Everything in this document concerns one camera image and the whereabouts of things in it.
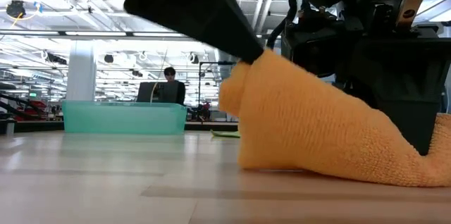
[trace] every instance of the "green cloth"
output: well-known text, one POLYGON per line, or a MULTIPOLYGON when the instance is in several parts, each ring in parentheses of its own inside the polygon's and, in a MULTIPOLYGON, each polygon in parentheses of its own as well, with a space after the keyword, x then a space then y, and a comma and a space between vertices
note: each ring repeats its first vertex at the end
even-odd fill
POLYGON ((234 137, 234 138, 241 138, 240 132, 214 132, 211 131, 212 135, 214 137, 234 137))

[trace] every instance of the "ceiling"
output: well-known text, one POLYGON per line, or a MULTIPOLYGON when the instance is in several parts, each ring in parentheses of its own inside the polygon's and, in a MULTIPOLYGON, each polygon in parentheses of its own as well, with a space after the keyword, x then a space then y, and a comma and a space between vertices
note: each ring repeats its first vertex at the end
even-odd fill
MULTIPOLYGON (((187 85, 187 104, 198 102, 199 65, 190 61, 196 55, 201 62, 230 60, 230 56, 208 45, 193 41, 157 24, 127 14, 124 0, 21 0, 25 2, 24 19, 6 14, 12 0, 0 0, 0 30, 34 31, 31 35, 0 35, 0 81, 15 85, 11 94, 22 97, 29 89, 43 92, 43 97, 59 101, 66 93, 65 65, 48 62, 47 54, 70 61, 72 39, 40 35, 39 31, 94 32, 84 37, 93 39, 97 55, 97 99, 129 101, 136 97, 142 81, 164 81, 161 69, 173 66, 178 79, 187 85), (152 37, 109 37, 106 32, 156 32, 152 37), (113 63, 104 60, 114 56, 113 63), (142 77, 132 74, 139 71, 142 77)), ((237 0, 256 33, 266 34, 284 19, 287 0, 237 0)), ((451 0, 425 0, 417 22, 451 20, 451 0)), ((230 74, 230 66, 202 66, 201 101, 217 104, 218 87, 230 74)))

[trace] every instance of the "computer monitor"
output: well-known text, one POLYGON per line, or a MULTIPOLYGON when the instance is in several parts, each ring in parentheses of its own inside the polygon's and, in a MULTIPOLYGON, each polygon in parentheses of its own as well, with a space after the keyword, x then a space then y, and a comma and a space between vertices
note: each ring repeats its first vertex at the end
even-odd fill
POLYGON ((142 82, 136 102, 152 102, 156 103, 172 103, 183 105, 185 100, 185 92, 181 85, 183 83, 175 82, 142 82))

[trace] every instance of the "wooden floor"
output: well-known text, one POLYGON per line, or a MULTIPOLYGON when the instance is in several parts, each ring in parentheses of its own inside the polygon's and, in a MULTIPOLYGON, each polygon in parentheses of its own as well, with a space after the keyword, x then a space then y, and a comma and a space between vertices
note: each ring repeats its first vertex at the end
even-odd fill
POLYGON ((451 223, 451 189, 244 172, 238 139, 0 139, 0 223, 451 223))

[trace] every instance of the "green object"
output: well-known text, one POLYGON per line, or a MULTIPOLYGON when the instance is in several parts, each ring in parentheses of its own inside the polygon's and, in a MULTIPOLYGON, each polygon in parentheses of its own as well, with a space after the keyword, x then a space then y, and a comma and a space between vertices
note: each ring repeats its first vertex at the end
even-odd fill
POLYGON ((64 101, 63 115, 66 132, 181 135, 187 109, 179 104, 64 101))
POLYGON ((214 137, 234 137, 234 138, 241 138, 240 132, 215 132, 211 131, 212 135, 214 137))

